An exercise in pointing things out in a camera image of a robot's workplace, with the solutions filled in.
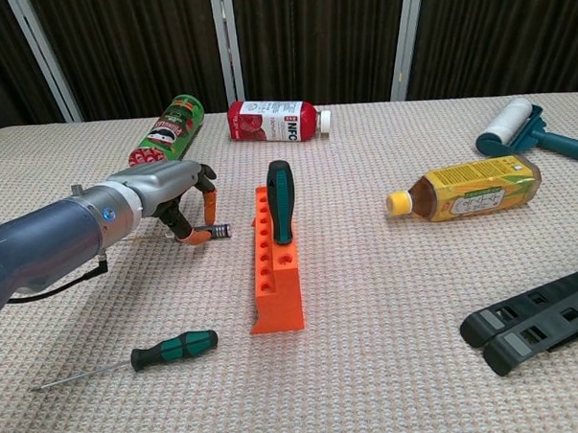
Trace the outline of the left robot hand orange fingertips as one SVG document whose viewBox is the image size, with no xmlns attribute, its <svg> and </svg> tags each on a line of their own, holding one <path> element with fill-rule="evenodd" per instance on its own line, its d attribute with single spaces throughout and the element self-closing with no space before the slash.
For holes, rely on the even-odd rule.
<svg viewBox="0 0 578 433">
<path fill-rule="evenodd" d="M 205 164 L 167 160 L 129 167 L 108 180 L 134 190 L 141 200 L 143 217 L 159 218 L 181 243 L 200 245 L 211 239 L 212 233 L 193 227 L 180 213 L 179 203 L 191 187 L 197 188 L 204 198 L 205 225 L 211 227 L 216 220 L 216 178 L 214 170 Z"/>
</svg>

